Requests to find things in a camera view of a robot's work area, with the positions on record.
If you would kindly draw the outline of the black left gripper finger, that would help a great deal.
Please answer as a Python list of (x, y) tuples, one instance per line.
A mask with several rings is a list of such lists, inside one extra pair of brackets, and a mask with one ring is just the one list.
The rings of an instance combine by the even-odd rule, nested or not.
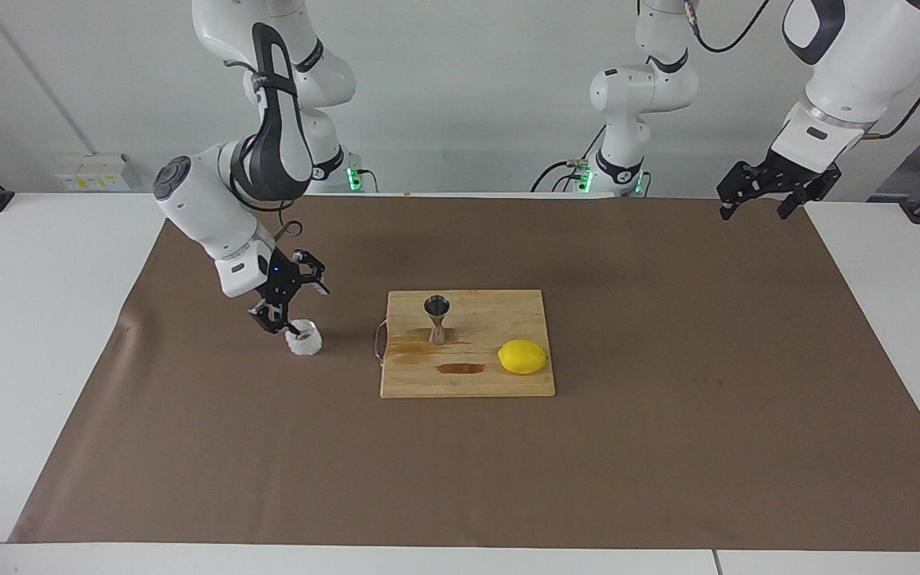
[(745, 201), (759, 199), (771, 189), (769, 166), (762, 161), (755, 166), (737, 161), (718, 184), (720, 218), (730, 220)]
[(786, 220), (790, 215), (808, 201), (824, 200), (832, 187), (839, 182), (841, 172), (825, 172), (807, 184), (793, 187), (788, 196), (778, 206), (778, 217)]

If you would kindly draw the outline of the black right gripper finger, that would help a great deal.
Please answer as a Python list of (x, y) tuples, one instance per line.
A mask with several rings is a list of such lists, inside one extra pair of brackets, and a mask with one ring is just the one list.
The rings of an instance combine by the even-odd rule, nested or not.
[(258, 304), (252, 307), (251, 317), (264, 331), (270, 332), (270, 334), (278, 334), (281, 331), (288, 331), (293, 336), (302, 334), (302, 331), (293, 327), (282, 304), (273, 304), (261, 299)]
[(306, 250), (292, 252), (292, 262), (299, 266), (295, 282), (298, 285), (311, 285), (320, 295), (329, 295), (330, 291), (323, 283), (324, 264)]

